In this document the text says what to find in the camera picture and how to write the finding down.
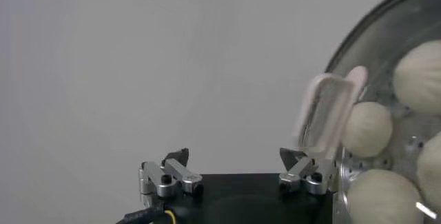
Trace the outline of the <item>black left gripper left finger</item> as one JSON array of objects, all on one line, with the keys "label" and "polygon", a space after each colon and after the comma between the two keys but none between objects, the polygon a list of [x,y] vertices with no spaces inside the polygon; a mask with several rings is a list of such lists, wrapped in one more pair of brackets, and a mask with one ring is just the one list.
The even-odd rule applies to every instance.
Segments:
[{"label": "black left gripper left finger", "polygon": [[187,168],[188,160],[189,149],[183,148],[166,154],[161,164],[142,162],[139,168],[140,195],[172,198],[178,187],[186,194],[199,194],[203,189],[203,177]]}]

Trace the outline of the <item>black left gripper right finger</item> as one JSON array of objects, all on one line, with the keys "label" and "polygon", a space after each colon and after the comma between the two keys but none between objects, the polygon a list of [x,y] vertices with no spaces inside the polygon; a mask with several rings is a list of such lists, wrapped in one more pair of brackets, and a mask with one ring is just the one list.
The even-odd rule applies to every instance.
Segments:
[{"label": "black left gripper right finger", "polygon": [[299,150],[280,148],[286,171],[278,175],[279,190],[292,194],[304,188],[313,195],[325,195],[336,177],[336,161],[310,156]]}]

